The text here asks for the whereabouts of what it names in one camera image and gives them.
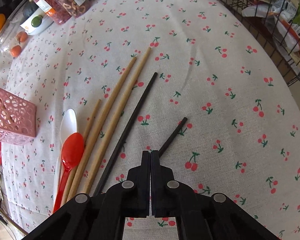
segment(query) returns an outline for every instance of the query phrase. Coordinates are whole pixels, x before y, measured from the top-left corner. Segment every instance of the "black metal wire basket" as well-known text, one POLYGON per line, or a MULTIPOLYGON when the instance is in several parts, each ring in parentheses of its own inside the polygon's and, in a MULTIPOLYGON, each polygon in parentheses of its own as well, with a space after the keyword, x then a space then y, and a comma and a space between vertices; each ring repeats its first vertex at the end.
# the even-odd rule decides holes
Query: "black metal wire basket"
POLYGON ((264 48, 287 85, 300 81, 300 0, 220 1, 264 48))

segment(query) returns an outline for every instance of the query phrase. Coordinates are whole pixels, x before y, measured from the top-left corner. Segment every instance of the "white plastic spoon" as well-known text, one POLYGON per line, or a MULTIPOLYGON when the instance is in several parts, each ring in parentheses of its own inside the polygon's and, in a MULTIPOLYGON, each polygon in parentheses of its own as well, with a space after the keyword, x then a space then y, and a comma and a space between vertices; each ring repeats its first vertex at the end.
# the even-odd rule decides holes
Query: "white plastic spoon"
MULTIPOLYGON (((73 109, 68 109, 63 116, 60 126, 60 140, 61 148, 66 139, 73 133, 78 132, 77 118, 73 109)), ((60 175, 61 175, 61 152, 58 153, 57 163, 55 167, 54 181, 53 181, 53 202, 56 200, 60 175)))

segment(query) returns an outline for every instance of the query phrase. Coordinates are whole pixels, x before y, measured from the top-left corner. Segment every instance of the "spoon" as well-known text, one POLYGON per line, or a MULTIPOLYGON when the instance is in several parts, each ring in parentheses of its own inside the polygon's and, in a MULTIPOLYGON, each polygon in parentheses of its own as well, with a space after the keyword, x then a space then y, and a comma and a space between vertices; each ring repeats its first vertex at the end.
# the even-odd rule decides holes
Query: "spoon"
MULTIPOLYGON (((75 116, 75 112, 73 109, 68 109, 63 116, 60 125, 60 140, 61 140, 61 148, 66 141, 66 139, 73 133, 78 132, 78 124, 77 118, 75 116)), ((56 196, 58 192, 60 175, 61 175, 61 153, 58 154, 57 162, 55 166, 55 175, 53 181, 53 199, 56 201, 56 196)))
POLYGON ((70 171, 75 166, 79 165, 83 151, 84 141, 80 133, 73 133, 66 139, 65 143, 63 144, 63 147, 61 149, 61 160, 64 171, 59 184, 53 212, 56 212, 60 208, 63 191, 65 190, 70 171))

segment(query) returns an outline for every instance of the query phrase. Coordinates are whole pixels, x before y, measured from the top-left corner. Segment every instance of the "red plastic spoon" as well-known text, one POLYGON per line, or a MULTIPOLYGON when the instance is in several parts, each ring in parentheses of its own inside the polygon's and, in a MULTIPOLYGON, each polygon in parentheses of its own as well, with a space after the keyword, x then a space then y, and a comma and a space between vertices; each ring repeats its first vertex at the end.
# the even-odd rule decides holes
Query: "red plastic spoon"
POLYGON ((61 161, 63 164, 63 174, 59 189, 54 203, 53 212, 56 212, 61 205, 62 195, 66 187, 70 171, 79 165, 82 154, 84 152, 84 141, 80 133, 76 132, 70 135, 61 149, 61 161))

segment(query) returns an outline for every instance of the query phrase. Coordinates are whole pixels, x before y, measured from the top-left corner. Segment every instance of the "wire rack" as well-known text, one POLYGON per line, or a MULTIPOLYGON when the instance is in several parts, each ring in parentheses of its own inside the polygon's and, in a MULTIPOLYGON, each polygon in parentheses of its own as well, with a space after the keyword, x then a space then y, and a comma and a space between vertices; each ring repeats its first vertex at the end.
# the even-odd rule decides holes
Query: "wire rack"
POLYGON ((277 69, 281 73, 288 86, 292 85, 296 81, 300 81, 300 51, 296 52, 296 46, 300 45, 300 32, 299 37, 295 40, 293 48, 288 48, 285 42, 285 38, 289 31, 293 29, 293 20, 289 21, 288 26, 285 26, 287 31, 285 35, 281 35, 277 30, 277 24, 280 22, 280 15, 282 11, 286 9, 286 1, 283 0, 280 12, 276 15, 277 20, 272 12, 272 5, 276 0, 269 0, 265 3, 264 0, 220 0, 225 7, 227 7, 234 16, 238 19, 238 25, 244 25, 255 39, 260 43, 263 49, 267 52, 272 59, 277 69), (257 17, 258 6, 268 5, 266 17, 257 17), (255 13, 252 17, 242 16, 242 10, 254 6, 255 13), (266 27, 268 21, 275 23, 273 30, 269 30, 266 27))

